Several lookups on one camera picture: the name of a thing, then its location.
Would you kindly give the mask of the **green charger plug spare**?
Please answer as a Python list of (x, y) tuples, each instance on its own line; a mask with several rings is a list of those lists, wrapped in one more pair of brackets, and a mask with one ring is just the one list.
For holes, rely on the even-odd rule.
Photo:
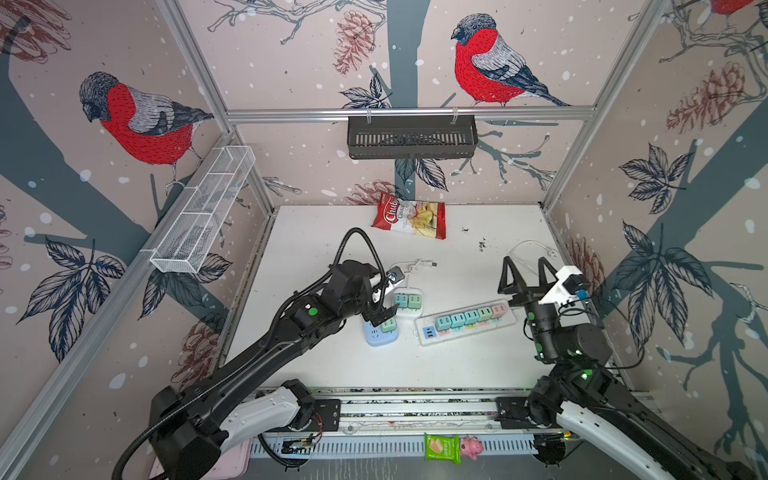
[(390, 318), (389, 320), (382, 323), (380, 327), (383, 333), (395, 332), (398, 328), (397, 321), (395, 318)]

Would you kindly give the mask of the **teal charger plug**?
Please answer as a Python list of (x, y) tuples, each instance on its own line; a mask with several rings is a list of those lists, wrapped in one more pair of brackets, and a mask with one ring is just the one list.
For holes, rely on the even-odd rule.
[(452, 328), (452, 318), (450, 315), (435, 318), (435, 328), (438, 332), (446, 331)]
[(469, 310), (469, 311), (464, 312), (464, 314), (465, 314), (465, 317), (466, 317), (465, 326), (473, 325), (473, 324), (476, 324), (478, 322), (478, 317), (479, 317), (478, 310), (476, 310), (476, 309)]

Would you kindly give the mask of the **blue square power strip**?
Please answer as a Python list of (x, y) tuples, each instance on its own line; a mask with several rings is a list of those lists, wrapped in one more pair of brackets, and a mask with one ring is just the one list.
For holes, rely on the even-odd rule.
[(380, 325), (372, 327), (370, 323), (363, 323), (363, 332), (366, 342), (372, 347), (380, 347), (395, 342), (399, 337), (399, 330), (391, 333), (383, 333)]

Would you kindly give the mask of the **green charger plug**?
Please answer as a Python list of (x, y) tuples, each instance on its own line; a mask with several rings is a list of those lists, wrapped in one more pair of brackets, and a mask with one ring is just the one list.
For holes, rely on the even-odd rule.
[(423, 307), (423, 297), (421, 294), (411, 293), (409, 294), (408, 308), (412, 310), (421, 310)]
[(492, 318), (493, 311), (491, 307), (483, 307), (478, 310), (478, 321), (479, 322), (485, 322)]

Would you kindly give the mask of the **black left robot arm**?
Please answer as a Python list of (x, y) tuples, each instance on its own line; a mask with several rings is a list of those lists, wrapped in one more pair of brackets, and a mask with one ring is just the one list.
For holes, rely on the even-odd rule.
[(335, 255), (328, 270), (296, 291), (277, 309), (267, 332), (209, 377), (177, 392), (167, 387), (152, 399), (148, 428), (116, 461), (112, 478), (124, 476), (128, 461), (150, 443), (164, 479), (199, 479), (234, 438), (227, 418), (265, 380), (360, 315), (374, 326), (392, 318), (384, 305), (390, 277), (381, 259), (373, 263)]

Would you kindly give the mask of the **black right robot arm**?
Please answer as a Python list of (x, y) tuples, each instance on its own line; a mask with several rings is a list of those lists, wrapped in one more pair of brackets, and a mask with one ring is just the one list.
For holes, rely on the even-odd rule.
[(538, 261), (530, 286), (511, 257), (502, 263), (498, 291), (522, 309), (538, 362), (550, 366), (524, 398), (501, 397), (499, 421), (528, 422), (576, 434), (640, 479), (753, 479), (739, 461), (725, 461), (684, 437), (646, 407), (614, 375), (602, 330), (591, 323), (564, 326), (559, 309), (585, 298), (589, 285), (573, 266)]

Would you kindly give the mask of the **long white pastel power strip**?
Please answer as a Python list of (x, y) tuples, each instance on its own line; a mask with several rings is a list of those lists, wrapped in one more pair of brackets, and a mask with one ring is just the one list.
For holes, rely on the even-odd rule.
[(522, 309), (494, 300), (417, 318), (414, 337), (429, 347), (511, 327), (524, 318)]

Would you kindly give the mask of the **pink charger plug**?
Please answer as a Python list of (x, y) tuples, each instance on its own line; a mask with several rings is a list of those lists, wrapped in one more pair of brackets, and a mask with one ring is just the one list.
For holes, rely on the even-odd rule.
[(491, 306), (492, 319), (502, 318), (508, 312), (508, 306), (505, 303), (497, 303)]

